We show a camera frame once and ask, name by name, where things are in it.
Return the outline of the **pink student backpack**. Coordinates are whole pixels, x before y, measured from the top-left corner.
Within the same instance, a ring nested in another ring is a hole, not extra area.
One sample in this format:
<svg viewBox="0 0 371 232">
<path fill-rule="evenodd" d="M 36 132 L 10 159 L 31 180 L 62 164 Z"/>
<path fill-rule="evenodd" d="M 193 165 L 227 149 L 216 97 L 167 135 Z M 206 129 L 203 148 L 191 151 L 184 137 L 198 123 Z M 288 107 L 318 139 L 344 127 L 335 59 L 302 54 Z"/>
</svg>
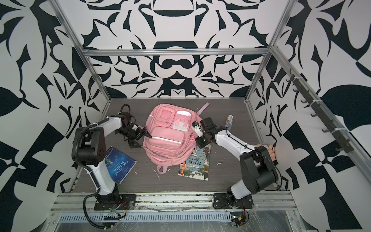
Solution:
<svg viewBox="0 0 371 232">
<path fill-rule="evenodd" d="M 150 137 L 145 137 L 143 149 L 157 172 L 165 174 L 168 168 L 185 162 L 195 150 L 196 131 L 202 118 L 200 114 L 209 106 L 205 103 L 198 112 L 171 104 L 160 104 L 150 113 L 146 129 Z"/>
</svg>

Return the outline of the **peach pencil pouch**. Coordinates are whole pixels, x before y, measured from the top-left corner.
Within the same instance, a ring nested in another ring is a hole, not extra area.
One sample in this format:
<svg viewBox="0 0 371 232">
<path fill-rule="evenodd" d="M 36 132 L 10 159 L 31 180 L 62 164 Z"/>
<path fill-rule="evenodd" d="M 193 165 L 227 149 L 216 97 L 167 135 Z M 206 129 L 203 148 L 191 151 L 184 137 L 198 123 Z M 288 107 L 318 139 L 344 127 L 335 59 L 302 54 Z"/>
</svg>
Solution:
<svg viewBox="0 0 371 232">
<path fill-rule="evenodd" d="M 260 147 L 260 146 L 263 146 L 263 147 L 265 147 L 268 150 L 269 155 L 270 155 L 272 161 L 275 161 L 276 160 L 275 148 L 274 148 L 273 145 L 262 145 L 262 144 L 255 145 L 255 147 Z"/>
</svg>

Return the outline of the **blue Little Prince book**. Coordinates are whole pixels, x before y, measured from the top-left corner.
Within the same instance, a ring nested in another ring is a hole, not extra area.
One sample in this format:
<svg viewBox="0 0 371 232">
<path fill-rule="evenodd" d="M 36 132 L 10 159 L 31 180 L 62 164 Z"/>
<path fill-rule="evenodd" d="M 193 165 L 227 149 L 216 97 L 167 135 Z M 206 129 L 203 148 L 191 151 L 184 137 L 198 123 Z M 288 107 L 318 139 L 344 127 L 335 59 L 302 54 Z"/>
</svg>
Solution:
<svg viewBox="0 0 371 232">
<path fill-rule="evenodd" d="M 137 161 L 120 150 L 110 147 L 106 153 L 105 164 L 111 179 L 121 184 Z"/>
</svg>

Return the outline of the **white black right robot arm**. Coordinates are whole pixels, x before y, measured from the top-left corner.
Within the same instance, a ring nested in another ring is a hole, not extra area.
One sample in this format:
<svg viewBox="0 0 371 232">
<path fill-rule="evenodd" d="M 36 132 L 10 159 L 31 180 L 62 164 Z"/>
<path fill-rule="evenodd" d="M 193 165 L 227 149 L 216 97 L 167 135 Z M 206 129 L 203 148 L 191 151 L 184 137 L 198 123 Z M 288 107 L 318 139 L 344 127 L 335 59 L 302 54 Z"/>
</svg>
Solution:
<svg viewBox="0 0 371 232">
<path fill-rule="evenodd" d="M 200 123 L 193 122 L 198 135 L 196 144 L 204 148 L 214 143 L 226 149 L 240 162 L 241 180 L 227 188 L 223 194 L 215 194 L 213 208 L 252 207 L 252 195 L 267 191 L 267 187 L 282 178 L 271 156 L 268 146 L 253 146 L 233 135 L 227 128 L 217 126 L 211 118 Z"/>
</svg>

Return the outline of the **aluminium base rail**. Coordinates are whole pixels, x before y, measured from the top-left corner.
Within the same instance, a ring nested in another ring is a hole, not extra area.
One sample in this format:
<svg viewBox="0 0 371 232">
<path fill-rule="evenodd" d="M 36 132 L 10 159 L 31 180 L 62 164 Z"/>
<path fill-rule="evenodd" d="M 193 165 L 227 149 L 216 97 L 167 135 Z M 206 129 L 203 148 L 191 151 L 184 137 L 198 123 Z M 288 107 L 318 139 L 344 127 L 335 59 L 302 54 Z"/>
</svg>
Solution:
<svg viewBox="0 0 371 232">
<path fill-rule="evenodd" d="M 59 222 L 86 222 L 86 211 L 95 223 L 146 223 L 146 222 L 226 222 L 245 216 L 252 219 L 260 212 L 282 213 L 289 221 L 299 220 L 297 206 L 288 191 L 258 193 L 252 195 L 252 207 L 213 208 L 214 195 L 222 192 L 147 192 L 127 193 L 120 204 L 95 210 L 94 197 L 85 200 L 84 193 L 60 194 L 50 215 Z"/>
</svg>

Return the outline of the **black wall hook rail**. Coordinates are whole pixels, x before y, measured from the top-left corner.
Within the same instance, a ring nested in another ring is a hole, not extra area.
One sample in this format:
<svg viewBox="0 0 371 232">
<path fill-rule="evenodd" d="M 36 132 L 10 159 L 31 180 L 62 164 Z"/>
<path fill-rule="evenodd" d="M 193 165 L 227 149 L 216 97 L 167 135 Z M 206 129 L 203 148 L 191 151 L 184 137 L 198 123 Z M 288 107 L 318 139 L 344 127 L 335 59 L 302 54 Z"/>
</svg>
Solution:
<svg viewBox="0 0 371 232">
<path fill-rule="evenodd" d="M 347 135 L 347 129 L 340 125 L 340 122 L 337 121 L 323 100 L 321 100 L 310 85 L 307 84 L 304 77 L 296 76 L 291 73 L 287 81 L 293 83 L 296 87 L 294 91 L 299 92 L 304 97 L 302 103 L 309 105 L 313 109 L 314 113 L 311 116 L 318 117 L 322 121 L 326 127 L 322 132 L 331 133 L 338 142 L 340 148 L 338 148 L 337 151 L 344 151 L 345 153 L 354 151 L 355 149 L 351 144 L 350 137 Z"/>
</svg>

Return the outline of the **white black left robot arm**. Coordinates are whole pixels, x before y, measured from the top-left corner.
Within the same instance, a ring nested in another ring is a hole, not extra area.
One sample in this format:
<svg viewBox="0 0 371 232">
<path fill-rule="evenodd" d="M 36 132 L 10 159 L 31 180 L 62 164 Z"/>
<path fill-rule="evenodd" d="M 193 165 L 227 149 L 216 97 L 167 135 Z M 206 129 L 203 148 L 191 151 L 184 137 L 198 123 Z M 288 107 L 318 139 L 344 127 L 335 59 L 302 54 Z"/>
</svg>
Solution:
<svg viewBox="0 0 371 232">
<path fill-rule="evenodd" d="M 120 203 L 126 201 L 119 194 L 118 186 L 110 177 L 105 164 L 105 136 L 112 132 L 121 134 L 128 139 L 131 148 L 140 148 L 137 141 L 143 136 L 152 137 L 146 127 L 131 123 L 132 118 L 129 112 L 121 113 L 75 131 L 71 157 L 87 171 L 96 187 L 97 193 L 93 196 L 96 198 L 94 209 L 97 211 L 112 207 L 122 209 Z"/>
</svg>

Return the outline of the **illustrated Chinese story book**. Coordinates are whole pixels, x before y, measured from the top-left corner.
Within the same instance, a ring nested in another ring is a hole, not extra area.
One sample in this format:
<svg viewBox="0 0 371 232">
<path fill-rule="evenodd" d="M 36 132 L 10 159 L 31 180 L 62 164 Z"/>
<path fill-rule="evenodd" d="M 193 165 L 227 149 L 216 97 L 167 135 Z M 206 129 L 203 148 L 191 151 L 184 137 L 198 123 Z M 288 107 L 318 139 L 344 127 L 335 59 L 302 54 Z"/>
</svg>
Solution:
<svg viewBox="0 0 371 232">
<path fill-rule="evenodd" d="M 180 164 L 178 175 L 192 179 L 208 181 L 210 166 L 211 145 L 196 148 L 190 157 Z"/>
</svg>

